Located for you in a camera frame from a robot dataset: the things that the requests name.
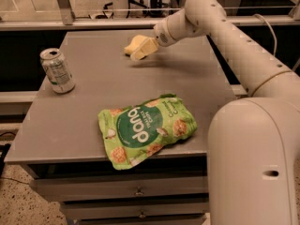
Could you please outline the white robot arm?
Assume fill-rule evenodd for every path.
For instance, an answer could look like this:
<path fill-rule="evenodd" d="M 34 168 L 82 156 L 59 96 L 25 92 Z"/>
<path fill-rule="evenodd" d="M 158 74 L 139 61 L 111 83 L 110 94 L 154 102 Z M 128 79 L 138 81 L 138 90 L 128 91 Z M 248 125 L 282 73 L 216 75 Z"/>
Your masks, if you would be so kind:
<path fill-rule="evenodd" d="M 209 36 L 247 97 L 208 132 L 211 225 L 299 225 L 293 166 L 300 157 L 300 78 L 238 29 L 217 0 L 186 0 L 157 23 L 158 45 Z"/>

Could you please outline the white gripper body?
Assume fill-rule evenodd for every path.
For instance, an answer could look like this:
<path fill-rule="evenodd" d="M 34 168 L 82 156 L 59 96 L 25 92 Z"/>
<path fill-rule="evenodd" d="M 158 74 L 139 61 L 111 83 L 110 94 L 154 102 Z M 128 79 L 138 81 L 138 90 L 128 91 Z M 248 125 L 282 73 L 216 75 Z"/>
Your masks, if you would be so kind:
<path fill-rule="evenodd" d="M 175 43 L 168 29 L 168 20 L 163 19 L 154 26 L 155 38 L 160 46 L 168 47 Z"/>

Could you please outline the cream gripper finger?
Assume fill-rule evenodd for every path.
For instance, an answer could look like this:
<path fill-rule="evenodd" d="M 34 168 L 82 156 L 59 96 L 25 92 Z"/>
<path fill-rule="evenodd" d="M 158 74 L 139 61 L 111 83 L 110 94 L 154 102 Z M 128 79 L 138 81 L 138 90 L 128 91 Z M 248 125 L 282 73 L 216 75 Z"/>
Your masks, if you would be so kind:
<path fill-rule="evenodd" d="M 144 57 L 158 50 L 158 42 L 153 37 L 134 38 L 133 44 L 136 48 L 133 50 L 130 58 L 135 60 L 142 60 Z"/>

